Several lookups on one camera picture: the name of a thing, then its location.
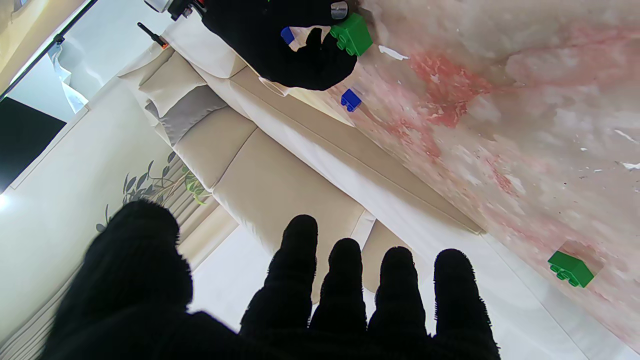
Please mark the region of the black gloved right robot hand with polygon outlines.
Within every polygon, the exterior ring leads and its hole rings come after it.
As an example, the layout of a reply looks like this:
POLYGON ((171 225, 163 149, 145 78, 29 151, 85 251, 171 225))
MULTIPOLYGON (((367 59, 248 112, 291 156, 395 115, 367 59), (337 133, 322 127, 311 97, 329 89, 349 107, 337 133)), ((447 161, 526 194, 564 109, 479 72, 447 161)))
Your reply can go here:
POLYGON ((288 88, 326 91, 354 71, 355 55, 323 35, 324 27, 346 20, 345 0, 205 0, 202 23, 258 73, 288 88), (310 28, 304 46, 293 50, 282 38, 286 27, 310 28))

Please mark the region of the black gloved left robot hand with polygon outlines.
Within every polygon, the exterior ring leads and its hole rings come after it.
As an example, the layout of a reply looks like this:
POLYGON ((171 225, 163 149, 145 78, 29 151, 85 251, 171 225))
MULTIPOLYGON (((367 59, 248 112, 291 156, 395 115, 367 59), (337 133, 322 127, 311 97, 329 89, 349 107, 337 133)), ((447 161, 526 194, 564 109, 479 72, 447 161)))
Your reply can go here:
POLYGON ((375 312, 367 319, 362 256, 338 240, 313 309, 317 221, 306 214, 283 231, 263 283, 232 331, 188 312, 189 263, 179 226, 147 200, 124 205, 90 243, 62 297, 41 360, 498 360, 489 313, 462 251, 434 262, 436 333, 426 330, 418 271, 409 249, 382 258, 375 312))

